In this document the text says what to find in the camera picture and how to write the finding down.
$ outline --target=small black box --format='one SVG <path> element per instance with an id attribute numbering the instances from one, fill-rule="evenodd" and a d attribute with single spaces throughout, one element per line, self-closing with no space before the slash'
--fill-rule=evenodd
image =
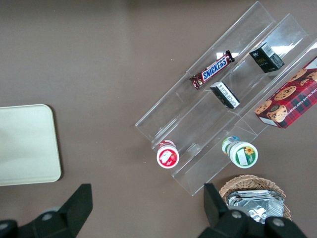
<path id="1" fill-rule="evenodd" d="M 272 48 L 264 43 L 249 53 L 252 58 L 261 67 L 264 73 L 273 72 L 282 68 L 284 62 L 281 58 L 272 50 Z"/>
<path id="2" fill-rule="evenodd" d="M 210 86 L 210 89 L 227 108 L 235 109 L 240 104 L 237 97 L 231 92 L 224 82 L 214 83 Z"/>

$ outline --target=candy bar wrapper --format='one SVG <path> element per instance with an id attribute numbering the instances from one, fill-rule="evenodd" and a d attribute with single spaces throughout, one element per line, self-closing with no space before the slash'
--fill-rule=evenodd
<path id="1" fill-rule="evenodd" d="M 192 81 L 196 89 L 199 89 L 209 79 L 211 79 L 217 73 L 226 68 L 230 64 L 230 62 L 234 62 L 234 58 L 231 56 L 230 51 L 227 50 L 224 56 L 222 56 L 215 63 L 207 67 L 203 72 L 191 77 L 190 81 Z"/>
<path id="2" fill-rule="evenodd" d="M 283 217 L 284 198 L 274 190 L 236 191 L 227 196 L 227 205 L 243 207 L 257 222 Z"/>

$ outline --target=brown table surface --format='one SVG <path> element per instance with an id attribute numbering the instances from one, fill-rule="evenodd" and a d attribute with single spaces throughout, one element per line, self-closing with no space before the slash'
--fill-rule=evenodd
<path id="1" fill-rule="evenodd" d="M 190 196 L 159 167 L 134 124 L 253 3 L 1 1 L 0 107 L 53 108 L 63 174 L 1 187 L 0 219 L 23 225 L 91 183 L 94 209 L 78 237 L 197 237 L 208 225 L 202 191 Z M 317 1 L 262 4 L 317 32 Z M 270 127 L 254 141 L 255 166 L 230 164 L 212 182 L 245 173 L 276 182 L 293 220 L 316 237 L 316 121 L 315 106 L 286 130 Z"/>

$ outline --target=white tray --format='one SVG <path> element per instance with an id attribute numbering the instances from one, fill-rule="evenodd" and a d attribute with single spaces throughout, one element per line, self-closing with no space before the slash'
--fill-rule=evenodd
<path id="1" fill-rule="evenodd" d="M 54 182 L 60 175 L 51 109 L 0 108 L 0 185 Z"/>

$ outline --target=wicker basket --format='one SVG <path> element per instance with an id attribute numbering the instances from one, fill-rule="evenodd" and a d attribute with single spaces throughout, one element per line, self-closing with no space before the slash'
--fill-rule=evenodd
<path id="1" fill-rule="evenodd" d="M 286 197 L 284 191 L 280 189 L 274 182 L 270 180 L 259 178 L 254 175 L 241 175 L 228 181 L 219 191 L 222 199 L 226 201 L 227 196 L 233 191 L 245 190 L 262 190 L 273 189 L 278 192 L 283 198 Z M 284 204 L 284 218 L 291 220 L 291 212 Z"/>

